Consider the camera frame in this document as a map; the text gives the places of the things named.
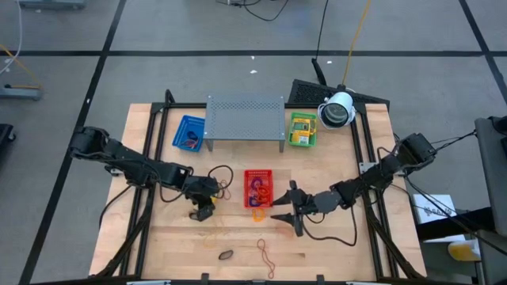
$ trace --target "white camera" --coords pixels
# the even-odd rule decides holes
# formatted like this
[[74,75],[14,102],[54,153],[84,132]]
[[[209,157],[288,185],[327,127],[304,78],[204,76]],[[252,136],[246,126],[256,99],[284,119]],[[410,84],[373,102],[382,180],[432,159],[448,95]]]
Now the white camera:
[[326,97],[317,109],[317,115],[324,127],[333,130],[350,124],[356,118],[353,99],[346,92]]

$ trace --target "concrete floor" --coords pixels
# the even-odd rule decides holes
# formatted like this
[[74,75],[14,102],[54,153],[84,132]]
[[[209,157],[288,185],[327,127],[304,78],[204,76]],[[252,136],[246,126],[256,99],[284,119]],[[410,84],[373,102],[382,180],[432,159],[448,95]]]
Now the concrete floor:
[[[127,0],[113,51],[311,50],[318,39],[324,0],[290,1],[280,17],[260,21],[244,9],[213,0]],[[323,50],[347,50],[365,0],[331,1]],[[507,50],[507,2],[467,1],[491,51]],[[119,0],[89,0],[82,11],[23,12],[26,51],[100,51]],[[275,14],[280,1],[251,9]],[[0,44],[17,47],[17,7],[0,2]],[[374,1],[356,45],[361,51],[480,51],[457,0]],[[178,102],[202,102],[207,93],[253,92],[287,96],[294,78],[316,82],[309,56],[110,56],[98,82],[86,125],[120,138],[131,103],[160,101],[170,88]],[[0,101],[0,123],[13,124],[18,140],[0,168],[0,283],[19,280],[53,189],[63,155],[98,57],[25,56],[44,84],[41,101]],[[346,57],[321,57],[328,84],[343,75]],[[507,72],[507,58],[495,58]],[[26,83],[16,67],[0,78]],[[400,135],[430,140],[468,133],[474,119],[507,111],[484,56],[354,57],[347,85],[391,100]],[[414,174],[431,193],[452,195],[457,207],[489,205],[475,139],[439,154]],[[86,277],[110,176],[101,165],[73,161],[33,282]]]

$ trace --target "wooden table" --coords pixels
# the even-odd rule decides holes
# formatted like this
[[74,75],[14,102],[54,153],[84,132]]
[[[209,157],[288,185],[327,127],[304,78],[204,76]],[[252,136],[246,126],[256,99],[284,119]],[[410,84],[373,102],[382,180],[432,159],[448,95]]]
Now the wooden table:
[[[122,138],[125,146],[142,152],[150,107],[150,104],[131,105]],[[386,106],[371,104],[367,105],[367,110],[375,148],[392,148],[395,142]],[[287,129],[292,112],[315,110],[287,109]],[[307,235],[296,237],[287,223],[270,218],[254,222],[251,211],[243,207],[245,169],[272,169],[275,199],[285,193],[291,179],[296,180],[298,186],[307,193],[317,193],[327,190],[333,183],[357,177],[356,157],[349,127],[330,131],[319,122],[317,145],[313,148],[286,146],[285,152],[280,153],[276,142],[224,141],[217,142],[213,152],[202,147],[199,153],[193,153],[171,145],[183,115],[204,118],[205,109],[170,109],[162,160],[192,166],[196,175],[204,176],[216,165],[229,165],[234,170],[234,181],[229,187],[232,197],[228,201],[217,202],[211,218],[197,222],[188,217],[188,213],[193,209],[190,201],[179,199],[166,204],[158,198],[157,193],[144,262],[144,279],[200,279],[203,272],[209,273],[210,279],[268,279],[269,270],[256,246],[257,240],[263,238],[269,259],[276,264],[275,280],[312,281],[317,274],[323,274],[326,281],[375,280],[362,199],[358,199],[354,206],[358,229],[355,247],[348,247],[336,241],[314,241]],[[367,152],[359,117],[357,123],[365,157]],[[154,153],[158,125],[157,122],[151,154]],[[228,180],[229,175],[226,170],[214,173],[220,180]],[[396,178],[394,184],[405,188],[404,181],[400,178]],[[109,200],[124,187],[124,178],[114,177],[109,189]],[[165,189],[163,193],[166,199],[177,194],[169,189]],[[90,274],[100,271],[124,241],[133,196],[134,192],[129,192],[105,214]],[[390,187],[385,192],[384,199],[393,241],[415,269],[425,275],[407,194]],[[265,212],[266,215],[274,215],[290,211],[291,206],[287,205]],[[306,225],[314,236],[338,236],[347,241],[353,239],[350,210],[338,208],[327,215],[323,223],[314,225],[307,222]],[[379,247],[383,257],[384,275],[389,276],[385,248],[380,239]],[[234,250],[233,257],[229,260],[218,260],[219,254],[228,249]],[[129,273],[134,271],[137,250],[138,245],[135,244]]]

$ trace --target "red plastic basket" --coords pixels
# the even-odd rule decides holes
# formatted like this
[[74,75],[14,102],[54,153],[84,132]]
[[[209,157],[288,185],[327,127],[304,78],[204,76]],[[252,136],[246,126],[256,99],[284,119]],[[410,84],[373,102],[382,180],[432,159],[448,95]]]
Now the red plastic basket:
[[271,207],[273,204],[273,172],[271,170],[245,170],[244,198],[247,209]]

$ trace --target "green box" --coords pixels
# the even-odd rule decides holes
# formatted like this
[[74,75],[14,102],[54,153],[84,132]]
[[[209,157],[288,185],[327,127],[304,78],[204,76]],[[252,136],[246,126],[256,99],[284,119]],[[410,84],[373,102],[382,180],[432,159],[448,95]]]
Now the green box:
[[[310,136],[308,144],[299,143],[299,142],[292,142],[292,121],[295,118],[315,120],[315,133]],[[288,144],[290,144],[291,146],[310,147],[310,146],[315,146],[316,141],[317,141],[317,115],[310,114],[310,113],[303,113],[303,112],[293,112],[291,114],[291,122],[290,122],[289,132],[288,132]]]

